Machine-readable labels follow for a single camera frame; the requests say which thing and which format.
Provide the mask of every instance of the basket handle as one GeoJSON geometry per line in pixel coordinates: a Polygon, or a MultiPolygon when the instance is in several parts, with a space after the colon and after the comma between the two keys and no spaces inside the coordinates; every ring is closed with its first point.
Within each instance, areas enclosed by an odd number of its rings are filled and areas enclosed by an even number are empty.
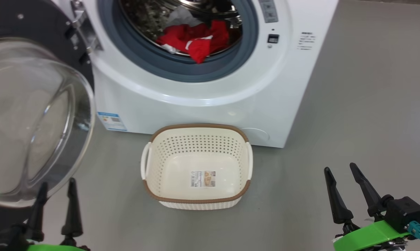
{"type": "Polygon", "coordinates": [[[249,158],[249,174],[247,176],[247,179],[252,179],[252,173],[253,173],[253,150],[252,145],[249,142],[246,142],[247,145],[247,156],[249,158]]]}
{"type": "Polygon", "coordinates": [[[142,177],[142,180],[146,180],[146,168],[147,168],[147,158],[148,153],[150,151],[151,142],[148,142],[148,144],[143,148],[142,152],[142,159],[140,160],[140,176],[142,177]]]}

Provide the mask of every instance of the gray floor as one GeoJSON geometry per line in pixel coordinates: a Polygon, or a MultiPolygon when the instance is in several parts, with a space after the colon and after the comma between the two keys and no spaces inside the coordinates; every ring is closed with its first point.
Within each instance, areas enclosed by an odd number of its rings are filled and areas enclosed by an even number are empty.
{"type": "MultiPolygon", "coordinates": [[[[367,207],[350,162],[381,195],[420,203],[420,5],[340,3],[286,147],[254,148],[252,185],[234,208],[181,211],[151,199],[139,172],[148,139],[96,126],[75,174],[79,244],[93,251],[332,250],[342,226],[332,222],[324,167],[360,226],[368,224],[367,207]]],[[[62,239],[65,193],[47,203],[48,243],[62,239]]]]}
{"type": "Polygon", "coordinates": [[[420,5],[420,0],[361,0],[361,1],[374,1],[384,3],[409,3],[413,5],[420,5]]]}

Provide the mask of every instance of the laundry basket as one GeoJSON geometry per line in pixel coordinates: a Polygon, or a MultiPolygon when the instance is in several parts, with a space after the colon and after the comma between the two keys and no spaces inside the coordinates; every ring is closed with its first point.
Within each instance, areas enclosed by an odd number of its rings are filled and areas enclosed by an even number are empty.
{"type": "Polygon", "coordinates": [[[247,137],[222,124],[180,124],[157,131],[140,164],[148,193],[167,207],[214,210],[236,205],[252,177],[247,137]]]}

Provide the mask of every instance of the red clothing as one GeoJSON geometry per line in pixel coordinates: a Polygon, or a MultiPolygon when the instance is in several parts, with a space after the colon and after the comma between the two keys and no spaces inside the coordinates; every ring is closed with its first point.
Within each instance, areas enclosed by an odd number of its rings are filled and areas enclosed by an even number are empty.
{"type": "Polygon", "coordinates": [[[204,62],[213,52],[228,47],[229,33],[226,23],[220,20],[213,20],[210,29],[205,24],[193,27],[181,24],[166,27],[164,33],[157,39],[158,44],[168,44],[186,52],[197,63],[204,62]]]}

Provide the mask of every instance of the white cloth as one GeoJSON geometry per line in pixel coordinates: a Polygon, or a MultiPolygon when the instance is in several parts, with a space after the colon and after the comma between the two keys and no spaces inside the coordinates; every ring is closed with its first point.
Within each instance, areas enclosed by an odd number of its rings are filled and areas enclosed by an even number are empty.
{"type": "Polygon", "coordinates": [[[178,49],[174,48],[173,46],[169,44],[164,44],[164,45],[161,45],[160,47],[164,48],[165,50],[167,50],[167,52],[170,52],[171,54],[175,54],[176,52],[179,52],[178,49]]]}
{"type": "Polygon", "coordinates": [[[170,13],[165,28],[172,25],[181,24],[188,24],[189,26],[193,27],[198,24],[202,24],[202,22],[194,18],[191,15],[191,12],[187,10],[184,6],[178,6],[172,13],[170,13]]]}

